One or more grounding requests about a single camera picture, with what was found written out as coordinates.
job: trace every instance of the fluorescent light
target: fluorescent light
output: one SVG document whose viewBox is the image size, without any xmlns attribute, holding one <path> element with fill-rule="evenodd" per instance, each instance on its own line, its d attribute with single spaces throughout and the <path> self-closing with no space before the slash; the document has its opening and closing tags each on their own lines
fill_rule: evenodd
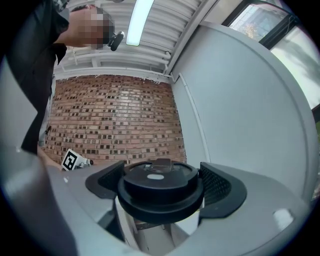
<svg viewBox="0 0 320 256">
<path fill-rule="evenodd" d="M 127 45 L 138 46 L 140 44 L 141 35 L 153 3 L 154 0 L 136 0 L 126 36 Z"/>
</svg>

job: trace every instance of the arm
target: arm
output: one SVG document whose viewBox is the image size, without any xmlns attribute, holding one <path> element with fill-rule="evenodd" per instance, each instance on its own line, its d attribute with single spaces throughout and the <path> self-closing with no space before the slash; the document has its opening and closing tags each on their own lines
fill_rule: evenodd
<svg viewBox="0 0 320 256">
<path fill-rule="evenodd" d="M 61 165 L 53 161 L 47 154 L 38 146 L 38 157 L 40 157 L 45 166 L 54 166 L 57 167 L 59 170 L 62 169 Z"/>
</svg>

